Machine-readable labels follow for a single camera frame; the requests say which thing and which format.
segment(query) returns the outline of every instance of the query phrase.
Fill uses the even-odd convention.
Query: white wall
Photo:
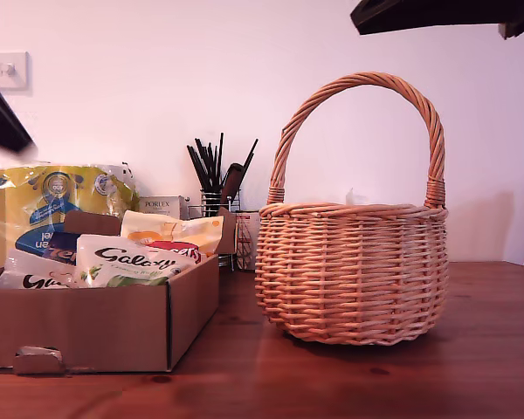
[[[259,147],[244,206],[265,203],[281,128],[319,86],[402,76],[445,124],[451,259],[524,259],[524,35],[496,25],[360,37],[351,0],[0,0],[0,51],[28,51],[7,100],[50,161],[128,161],[142,194],[199,185],[185,144],[226,134],[225,165]],[[427,134],[394,93],[360,87],[300,130],[286,200],[424,199]]]

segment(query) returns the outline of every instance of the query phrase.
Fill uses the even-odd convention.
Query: wood grain
[[[288,337],[262,317],[253,275],[223,276],[217,314],[173,374],[0,374],[0,419],[524,418],[524,267],[450,274],[438,325],[393,347]]]

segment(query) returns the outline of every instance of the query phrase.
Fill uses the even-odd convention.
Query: woven rim
[[[276,205],[284,202],[286,181],[286,164],[293,139],[308,115],[323,101],[331,96],[356,86],[381,86],[404,96],[421,114],[429,131],[430,163],[429,180],[424,207],[414,205],[340,205],[332,203]],[[373,211],[384,211],[387,216],[394,211],[398,216],[400,210],[407,216],[445,216],[445,134],[435,107],[415,87],[397,76],[382,72],[358,72],[323,86],[313,94],[283,128],[281,141],[273,164],[268,205],[260,213],[261,216],[276,216],[291,214],[321,214],[321,216],[348,216],[350,214],[364,215],[369,207]]]

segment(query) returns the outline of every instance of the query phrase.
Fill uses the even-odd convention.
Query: snack bag
[[[18,290],[38,290],[43,288],[46,290],[56,290],[70,288],[70,286],[55,281],[52,278],[42,278],[37,275],[24,275],[23,273],[10,272],[6,275],[0,275],[0,288]]]
[[[76,275],[87,287],[162,285],[192,265],[191,258],[125,237],[82,234],[78,239]]]
[[[0,275],[0,288],[77,287],[75,268],[54,260],[40,258],[25,251],[10,249]]]
[[[70,210],[122,218],[138,205],[134,185],[118,166],[39,165],[0,169],[0,232],[5,249],[42,256]]]
[[[122,219],[121,236],[136,243],[174,251],[200,263],[215,253],[223,225],[222,216],[183,221],[162,214],[127,211]]]
[[[76,251],[80,234],[55,231],[47,246],[43,258],[56,260],[63,264],[76,265]]]

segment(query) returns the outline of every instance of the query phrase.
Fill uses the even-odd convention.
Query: white packaging
[[[60,284],[77,286],[74,283],[74,272],[75,267],[69,264],[10,249],[0,275],[0,288],[51,288],[53,285],[58,285],[55,288],[65,288]]]
[[[37,275],[31,275],[19,272],[4,272],[0,275],[0,288],[10,288],[17,290],[30,289],[66,289],[70,288],[67,284],[55,281],[52,278],[42,278]]]
[[[76,277],[86,287],[160,285],[195,264],[194,259],[117,236],[78,238]]]

